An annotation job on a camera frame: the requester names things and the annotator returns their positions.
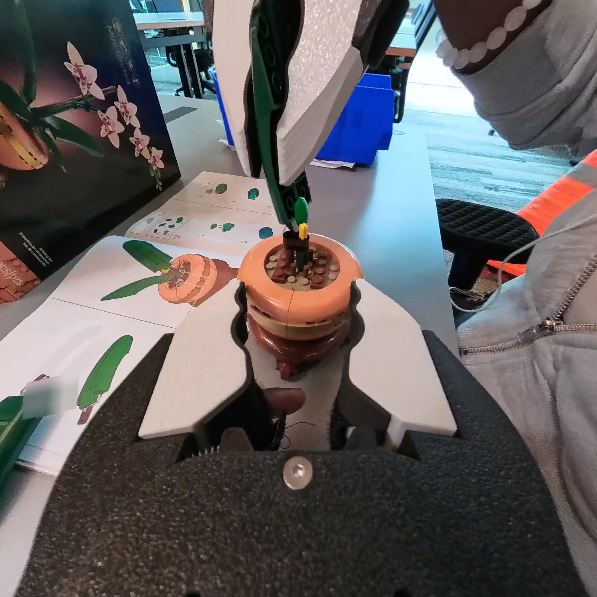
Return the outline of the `person's right hand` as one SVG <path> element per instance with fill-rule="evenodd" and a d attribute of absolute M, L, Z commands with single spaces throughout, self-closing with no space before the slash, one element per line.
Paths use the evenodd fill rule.
<path fill-rule="evenodd" d="M 447 39 L 457 50 L 471 49 L 504 25 L 506 16 L 522 1 L 434 1 Z"/>

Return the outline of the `person's right forearm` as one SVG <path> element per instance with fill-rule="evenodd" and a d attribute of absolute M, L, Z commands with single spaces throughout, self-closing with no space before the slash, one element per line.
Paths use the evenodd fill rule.
<path fill-rule="evenodd" d="M 481 70 L 452 70 L 512 148 L 596 149 L 596 1 L 552 1 Z"/>

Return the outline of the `white instruction booklet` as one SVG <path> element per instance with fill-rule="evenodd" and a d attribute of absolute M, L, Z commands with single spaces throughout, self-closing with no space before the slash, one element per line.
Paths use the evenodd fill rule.
<path fill-rule="evenodd" d="M 48 386 L 72 407 L 46 416 L 17 463 L 56 475 L 92 416 L 165 334 L 281 234 L 264 180 L 203 172 L 125 235 L 95 244 L 49 298 L 1 341 L 1 398 Z"/>

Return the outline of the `green toy brick leaf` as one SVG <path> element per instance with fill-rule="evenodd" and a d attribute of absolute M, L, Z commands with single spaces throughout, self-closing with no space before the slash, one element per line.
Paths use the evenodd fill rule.
<path fill-rule="evenodd" d="M 258 152 L 278 220 L 298 231 L 294 207 L 311 194 L 304 170 L 280 183 L 277 126 L 288 99 L 288 65 L 303 25 L 302 1 L 256 1 L 250 15 L 249 41 L 254 119 Z"/>
<path fill-rule="evenodd" d="M 40 417 L 24 419 L 21 395 L 1 401 L 1 492 L 23 447 L 39 425 Z"/>

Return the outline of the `toy brick flower pot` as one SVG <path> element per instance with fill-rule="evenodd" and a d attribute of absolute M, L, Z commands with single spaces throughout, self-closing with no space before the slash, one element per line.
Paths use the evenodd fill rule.
<path fill-rule="evenodd" d="M 352 251 L 309 233 L 305 198 L 297 199 L 291 215 L 298 229 L 252 247 L 238 272 L 245 286 L 248 329 L 275 358 L 285 381 L 345 342 L 351 285 L 363 278 Z"/>

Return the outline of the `person's left hand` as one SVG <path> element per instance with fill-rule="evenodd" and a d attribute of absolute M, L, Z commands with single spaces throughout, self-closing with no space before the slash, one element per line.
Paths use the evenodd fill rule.
<path fill-rule="evenodd" d="M 263 389 L 256 383 L 223 408 L 205 426 L 210 447 L 223 450 L 228 429 L 243 429 L 255 451 L 277 451 L 286 418 L 300 410 L 305 392 L 297 387 Z"/>

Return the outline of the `blue plastic bin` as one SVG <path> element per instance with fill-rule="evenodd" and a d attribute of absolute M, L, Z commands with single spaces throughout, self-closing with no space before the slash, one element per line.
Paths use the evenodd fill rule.
<path fill-rule="evenodd" d="M 389 75 L 365 73 L 315 159 L 372 165 L 391 144 L 394 101 Z"/>

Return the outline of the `person's grey hoodie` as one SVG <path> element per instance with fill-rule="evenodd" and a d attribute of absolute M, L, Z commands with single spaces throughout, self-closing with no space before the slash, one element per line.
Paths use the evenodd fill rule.
<path fill-rule="evenodd" d="M 461 362 L 523 437 L 596 596 L 596 215 L 592 192 L 557 217 L 526 273 L 457 327 Z"/>

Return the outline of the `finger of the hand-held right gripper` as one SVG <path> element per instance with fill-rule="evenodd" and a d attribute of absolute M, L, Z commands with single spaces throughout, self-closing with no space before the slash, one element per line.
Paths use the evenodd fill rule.
<path fill-rule="evenodd" d="M 246 175 L 258 178 L 258 148 L 252 90 L 250 18 L 254 1 L 214 1 L 215 72 L 236 154 Z"/>
<path fill-rule="evenodd" d="M 363 74 L 353 37 L 361 1 L 304 1 L 276 129 L 278 177 L 290 185 L 316 156 Z"/>

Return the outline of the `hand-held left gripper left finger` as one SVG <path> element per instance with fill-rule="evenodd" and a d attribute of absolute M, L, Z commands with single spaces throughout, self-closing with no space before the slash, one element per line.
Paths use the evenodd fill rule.
<path fill-rule="evenodd" d="M 196 431 L 254 381 L 244 283 L 231 280 L 177 327 L 138 430 L 141 439 Z"/>

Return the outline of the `dark orchid print box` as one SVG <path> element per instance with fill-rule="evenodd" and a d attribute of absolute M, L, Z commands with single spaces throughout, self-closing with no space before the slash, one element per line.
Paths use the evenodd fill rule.
<path fill-rule="evenodd" d="M 1 1 L 1 304 L 180 177 L 128 1 Z"/>

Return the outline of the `grey desk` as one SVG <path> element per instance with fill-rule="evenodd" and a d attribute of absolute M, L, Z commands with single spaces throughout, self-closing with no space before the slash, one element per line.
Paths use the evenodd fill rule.
<path fill-rule="evenodd" d="M 243 174 L 235 152 L 220 143 L 216 101 L 158 94 L 182 174 L 159 197 L 109 234 L 124 233 L 146 214 L 160 209 L 175 192 L 203 171 Z M 433 331 L 458 356 L 447 287 L 437 209 L 422 129 L 394 127 L 390 148 L 370 168 L 306 168 L 316 234 L 335 239 L 355 253 L 366 281 Z M 1 338 L 38 308 L 80 260 L 67 265 L 16 303 L 1 308 Z M 1 596 L 13 596 L 26 566 L 36 528 L 53 488 L 54 476 L 13 468 L 1 493 Z"/>

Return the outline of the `wooden top office desk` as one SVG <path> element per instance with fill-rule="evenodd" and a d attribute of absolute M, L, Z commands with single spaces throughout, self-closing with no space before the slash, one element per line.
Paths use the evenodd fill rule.
<path fill-rule="evenodd" d="M 133 16 L 159 93 L 215 99 L 213 49 L 203 13 L 137 12 Z"/>

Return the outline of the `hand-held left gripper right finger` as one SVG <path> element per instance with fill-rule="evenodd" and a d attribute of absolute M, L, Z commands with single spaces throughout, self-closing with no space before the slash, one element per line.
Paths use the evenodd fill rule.
<path fill-rule="evenodd" d="M 457 432 L 423 332 L 399 304 L 366 280 L 352 283 L 356 325 L 345 368 L 345 417 L 398 448 L 405 432 L 453 437 Z"/>

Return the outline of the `orange traffic cone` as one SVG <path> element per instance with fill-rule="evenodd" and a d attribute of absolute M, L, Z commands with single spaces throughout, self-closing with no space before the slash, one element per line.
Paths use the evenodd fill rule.
<path fill-rule="evenodd" d="M 542 191 L 516 215 L 529 222 L 538 235 L 564 211 L 596 189 L 596 151 Z"/>

